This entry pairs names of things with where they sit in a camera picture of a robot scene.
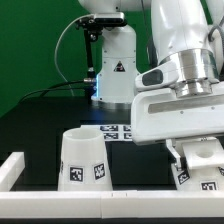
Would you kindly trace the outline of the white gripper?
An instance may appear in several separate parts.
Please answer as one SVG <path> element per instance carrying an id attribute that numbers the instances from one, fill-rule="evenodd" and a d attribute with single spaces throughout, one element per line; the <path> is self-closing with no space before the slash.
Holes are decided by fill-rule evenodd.
<path id="1" fill-rule="evenodd" d="M 137 76 L 135 86 L 132 139 L 140 145 L 166 140 L 177 170 L 182 164 L 174 139 L 224 133 L 224 82 L 214 67 L 170 61 Z"/>

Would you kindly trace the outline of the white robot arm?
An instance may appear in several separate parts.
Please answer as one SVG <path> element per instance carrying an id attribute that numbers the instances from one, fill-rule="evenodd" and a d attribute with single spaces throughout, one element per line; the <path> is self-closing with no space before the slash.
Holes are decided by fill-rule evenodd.
<path id="1" fill-rule="evenodd" d="M 103 35 L 103 67 L 92 102 L 131 108 L 132 139 L 165 143 L 177 169 L 224 165 L 224 64 L 221 28 L 210 28 L 204 11 L 220 15 L 224 0 L 79 0 L 89 23 Z M 140 73 L 133 62 L 135 32 L 127 11 L 151 12 L 156 65 Z"/>

